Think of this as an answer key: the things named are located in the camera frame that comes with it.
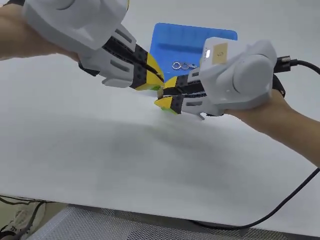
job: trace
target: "black cord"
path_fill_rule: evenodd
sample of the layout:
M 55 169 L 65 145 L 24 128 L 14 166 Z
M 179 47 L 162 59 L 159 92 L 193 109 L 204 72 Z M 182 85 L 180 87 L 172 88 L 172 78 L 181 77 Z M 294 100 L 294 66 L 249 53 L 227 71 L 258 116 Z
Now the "black cord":
M 35 199 L 33 198 L 26 198 L 23 199 L 23 197 L 18 198 L 18 197 L 13 197 L 13 196 L 4 196 L 4 195 L 0 195 L 1 198 L 6 198 L 6 199 L 14 199 L 14 200 L 18 200 L 18 201 L 25 201 L 25 202 L 29 202 L 29 201 L 33 201 Z
M 17 235 L 15 235 L 15 236 L 12 238 L 12 240 L 19 240 L 24 234 L 26 234 L 26 233 L 29 231 L 29 229 L 31 228 L 32 224 L 34 223 L 34 220 L 35 220 L 35 218 L 36 218 L 36 215 L 37 215 L 37 212 L 38 212 L 39 208 L 40 208 L 41 205 L 44 204 L 44 203 L 45 203 L 45 202 L 42 201 L 42 202 L 40 202 L 40 203 L 35 207 L 35 209 L 34 209 L 34 211 L 33 211 L 33 214 L 32 214 L 32 216 L 31 216 L 31 218 L 30 218 L 27 226 L 26 226 L 24 229 L 22 229 Z
M 243 225 L 243 226 L 210 226 L 194 220 L 189 220 L 189 221 L 197 226 L 207 228 L 207 229 L 214 229 L 214 230 L 234 231 L 234 230 L 251 228 L 253 226 L 256 226 L 264 222 L 265 220 L 272 217 L 276 212 L 278 212 L 287 202 L 289 202 L 298 192 L 300 192 L 300 190 L 303 189 L 319 173 L 319 171 L 320 171 L 320 168 L 317 168 L 313 173 L 311 173 L 310 176 L 307 177 L 306 180 L 303 181 L 303 183 L 301 183 L 300 186 L 298 186 L 289 196 L 287 196 L 272 212 L 270 212 L 268 215 L 264 216 L 263 218 L 260 218 L 258 221 L 255 221 L 253 223 Z
M 297 66 L 297 65 L 301 65 L 301 66 L 305 66 L 307 68 L 310 68 L 312 69 L 313 71 L 315 71 L 317 74 L 320 75 L 320 68 L 317 67 L 316 65 L 313 65 L 312 63 L 310 62 L 307 62 L 307 61 L 301 61 L 301 60 L 296 60 L 296 59 L 293 59 L 290 61 L 290 66 Z
M 23 201 L 18 201 L 18 202 L 12 202 L 12 201 L 7 201 L 5 199 L 3 199 L 2 197 L 0 197 L 0 202 L 3 202 L 4 204 L 9 204 L 9 205 L 29 205 L 32 203 L 46 203 L 46 204 L 51 204 L 54 203 L 54 201 L 43 201 L 43 200 L 29 200 L 27 202 L 24 202 L 26 200 Z

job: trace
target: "blue silicone mat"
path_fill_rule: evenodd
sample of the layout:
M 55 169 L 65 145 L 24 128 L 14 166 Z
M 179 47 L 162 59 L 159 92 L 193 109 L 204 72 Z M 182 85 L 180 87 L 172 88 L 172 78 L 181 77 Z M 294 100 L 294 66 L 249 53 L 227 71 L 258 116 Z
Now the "blue silicone mat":
M 153 30 L 150 53 L 162 68 L 164 80 L 190 71 L 174 70 L 172 64 L 176 61 L 199 66 L 205 41 L 212 37 L 238 40 L 238 34 L 232 30 L 157 23 Z

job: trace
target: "washer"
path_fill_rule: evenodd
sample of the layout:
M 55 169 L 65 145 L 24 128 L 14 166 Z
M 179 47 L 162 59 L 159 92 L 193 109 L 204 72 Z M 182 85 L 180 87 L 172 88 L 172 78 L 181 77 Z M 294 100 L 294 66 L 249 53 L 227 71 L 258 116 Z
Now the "washer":
M 184 63 L 181 64 L 181 69 L 188 70 L 189 68 L 190 68 L 190 66 L 189 66 L 188 63 L 184 62 Z
M 192 69 L 196 69 L 198 66 L 193 63 L 193 64 L 190 64 L 189 67 Z
M 181 65 L 181 63 L 178 62 L 178 61 L 175 61 L 174 63 L 172 63 L 172 68 L 173 68 L 174 70 L 178 70 L 178 69 L 180 69 L 181 67 L 182 67 L 182 65 Z

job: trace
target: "metal grate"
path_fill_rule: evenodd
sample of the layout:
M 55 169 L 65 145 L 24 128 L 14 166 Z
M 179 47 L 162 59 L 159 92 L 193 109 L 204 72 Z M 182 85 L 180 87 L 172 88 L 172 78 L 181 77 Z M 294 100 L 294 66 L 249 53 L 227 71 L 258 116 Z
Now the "metal grate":
M 279 232 L 210 230 L 187 220 L 68 206 L 29 240 L 288 240 Z

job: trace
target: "white tabletop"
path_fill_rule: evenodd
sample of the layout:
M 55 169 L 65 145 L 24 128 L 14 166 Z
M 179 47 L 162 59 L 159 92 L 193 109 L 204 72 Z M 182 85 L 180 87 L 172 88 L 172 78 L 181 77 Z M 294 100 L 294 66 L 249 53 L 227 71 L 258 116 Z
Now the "white tabletop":
M 150 47 L 158 22 L 271 39 L 279 56 L 320 66 L 317 0 L 135 0 L 124 25 Z M 0 193 L 245 225 L 314 169 L 231 116 L 168 115 L 154 98 L 103 86 L 63 56 L 0 62 Z M 318 75 L 278 75 L 288 102 L 320 119 Z M 320 236 L 317 176 L 258 227 Z

